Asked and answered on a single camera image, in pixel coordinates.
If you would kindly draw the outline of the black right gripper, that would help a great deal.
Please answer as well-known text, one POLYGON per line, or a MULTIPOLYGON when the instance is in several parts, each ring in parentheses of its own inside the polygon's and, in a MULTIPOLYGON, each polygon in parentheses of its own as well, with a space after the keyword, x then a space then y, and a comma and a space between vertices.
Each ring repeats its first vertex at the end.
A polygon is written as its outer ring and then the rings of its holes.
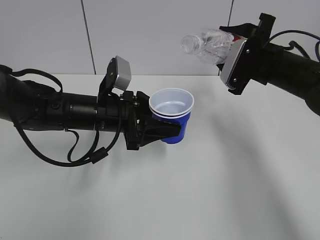
MULTIPOLYGON (((241 84, 247 85, 255 80, 266 85, 276 72, 277 53, 275 47, 267 43, 271 37, 276 17, 261 13, 258 25, 244 23, 235 26, 220 26, 221 31, 247 38, 241 52, 241 84)), ((218 76, 221 75, 224 63, 217 64, 218 76)))

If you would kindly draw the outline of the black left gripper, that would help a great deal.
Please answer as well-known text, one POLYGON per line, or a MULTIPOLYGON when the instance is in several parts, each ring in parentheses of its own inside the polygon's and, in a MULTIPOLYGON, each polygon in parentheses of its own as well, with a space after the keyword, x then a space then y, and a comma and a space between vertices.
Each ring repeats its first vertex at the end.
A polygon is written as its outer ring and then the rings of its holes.
POLYGON ((127 150, 137 151, 156 141, 179 143, 182 124, 151 117, 149 99, 142 91, 124 91, 120 96, 110 93, 105 100, 97 102, 96 128, 104 132, 116 132, 120 128, 127 150))

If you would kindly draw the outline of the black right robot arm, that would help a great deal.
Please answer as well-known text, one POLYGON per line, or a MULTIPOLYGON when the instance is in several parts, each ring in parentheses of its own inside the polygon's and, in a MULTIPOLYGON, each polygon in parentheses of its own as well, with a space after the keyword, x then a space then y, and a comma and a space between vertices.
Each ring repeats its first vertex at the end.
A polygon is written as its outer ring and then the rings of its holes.
POLYGON ((259 24, 220 26, 235 36, 224 63, 218 64, 220 79, 234 95, 241 95, 250 80, 274 85, 303 99, 315 114, 320 113, 320 62, 306 54, 291 52, 296 44, 284 47, 271 41, 285 34, 271 35, 276 18, 261 13, 259 24))

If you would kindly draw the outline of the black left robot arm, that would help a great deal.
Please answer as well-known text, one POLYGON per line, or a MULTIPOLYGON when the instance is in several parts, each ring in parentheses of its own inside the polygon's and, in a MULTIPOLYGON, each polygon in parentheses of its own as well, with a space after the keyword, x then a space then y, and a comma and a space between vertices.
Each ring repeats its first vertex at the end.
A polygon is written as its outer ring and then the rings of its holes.
POLYGON ((7 121, 15 117, 24 130, 121 132, 128 150, 181 133, 178 123, 153 118, 148 95, 127 89, 132 77, 130 65, 116 58, 110 61, 97 95, 67 93, 21 80, 27 74, 59 82, 40 70, 0 67, 0 117, 7 121))

